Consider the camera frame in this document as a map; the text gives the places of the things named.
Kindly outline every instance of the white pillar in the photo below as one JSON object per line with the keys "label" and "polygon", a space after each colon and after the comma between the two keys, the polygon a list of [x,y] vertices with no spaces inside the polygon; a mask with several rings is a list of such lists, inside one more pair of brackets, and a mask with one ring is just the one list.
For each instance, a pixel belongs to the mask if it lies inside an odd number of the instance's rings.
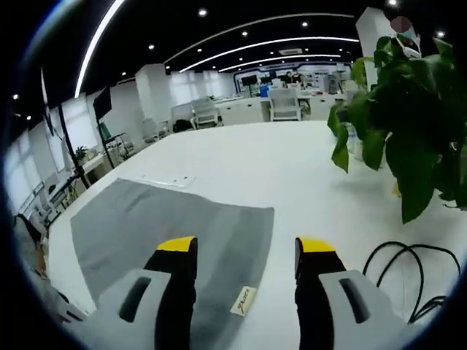
{"label": "white pillar", "polygon": [[141,68],[136,73],[136,86],[145,119],[154,119],[156,125],[171,119],[169,77],[163,64]]}
{"label": "white pillar", "polygon": [[[365,12],[358,18],[357,32],[362,45],[363,57],[373,57],[377,49],[377,42],[381,36],[395,36],[390,21],[380,9],[367,7]],[[365,62],[366,81],[368,88],[378,83],[377,69],[372,62]]]}

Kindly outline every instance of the white label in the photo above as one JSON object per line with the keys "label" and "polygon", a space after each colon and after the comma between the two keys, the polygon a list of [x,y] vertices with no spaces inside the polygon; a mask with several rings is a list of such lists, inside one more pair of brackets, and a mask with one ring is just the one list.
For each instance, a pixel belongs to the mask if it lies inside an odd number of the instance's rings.
{"label": "white label", "polygon": [[232,306],[231,313],[245,316],[250,309],[250,306],[255,299],[256,288],[243,287],[234,305]]}

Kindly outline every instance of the gray cloth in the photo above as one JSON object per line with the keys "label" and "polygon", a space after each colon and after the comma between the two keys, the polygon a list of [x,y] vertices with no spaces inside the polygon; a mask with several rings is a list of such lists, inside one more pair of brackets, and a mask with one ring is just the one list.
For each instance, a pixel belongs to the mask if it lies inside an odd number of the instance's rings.
{"label": "gray cloth", "polygon": [[198,238],[192,349],[227,349],[243,318],[230,313],[244,286],[258,287],[271,245],[273,208],[214,203],[198,195],[117,180],[72,218],[75,252],[99,295],[157,245]]}

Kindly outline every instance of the potted plant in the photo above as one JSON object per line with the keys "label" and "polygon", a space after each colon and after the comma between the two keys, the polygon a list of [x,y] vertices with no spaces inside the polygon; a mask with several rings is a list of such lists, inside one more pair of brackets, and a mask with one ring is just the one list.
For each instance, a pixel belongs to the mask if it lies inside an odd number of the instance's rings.
{"label": "potted plant", "polygon": [[363,143],[369,168],[377,171],[385,153],[404,224],[422,214],[435,190],[467,209],[467,88],[452,46],[434,40],[438,55],[407,58],[395,38],[380,38],[373,57],[377,85],[333,106],[328,120],[337,138],[332,160],[346,172],[347,123]]}
{"label": "potted plant", "polygon": [[83,164],[86,161],[86,155],[88,154],[88,149],[84,146],[80,146],[76,149],[75,156],[79,164]]}

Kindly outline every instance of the ceiling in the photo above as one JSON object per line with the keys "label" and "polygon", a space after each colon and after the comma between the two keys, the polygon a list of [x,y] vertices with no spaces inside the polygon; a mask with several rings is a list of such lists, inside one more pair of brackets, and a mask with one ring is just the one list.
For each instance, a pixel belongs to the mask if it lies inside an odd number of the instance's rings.
{"label": "ceiling", "polygon": [[[20,98],[13,101],[13,133],[35,125],[44,112],[40,87],[40,67],[44,69],[45,84],[50,106],[73,97],[82,59],[89,42],[101,19],[114,0],[70,0],[59,5],[73,6],[60,16],[60,20],[40,41],[37,50],[27,61],[27,69],[17,78],[14,91]],[[191,64],[213,55],[259,42],[302,36],[337,36],[358,39],[355,22],[370,4],[383,9],[388,18],[407,16],[418,33],[433,35],[442,28],[451,33],[451,22],[444,16],[443,7],[434,1],[399,0],[397,9],[386,5],[385,0],[368,1],[293,1],[282,6],[268,6],[267,1],[154,1],[126,0],[111,23],[107,26],[97,45],[85,76],[82,91],[92,93],[106,85],[132,77],[141,67],[149,63],[164,63],[170,66],[167,73],[179,71]],[[56,1],[23,1],[18,4],[21,23],[15,23],[15,40],[12,57],[18,60],[31,42],[36,29],[53,9],[60,9]],[[199,9],[207,10],[205,17],[198,15]],[[334,13],[353,17],[311,16],[287,17],[252,24],[216,36],[176,58],[167,61],[185,48],[197,42],[252,21],[301,13]],[[358,42],[330,40],[303,40],[261,45],[234,52],[203,63],[195,70],[223,69],[239,63],[279,56],[278,50],[301,48],[305,54],[341,55],[340,60],[350,62],[361,56]],[[310,58],[310,61],[322,58]]]}

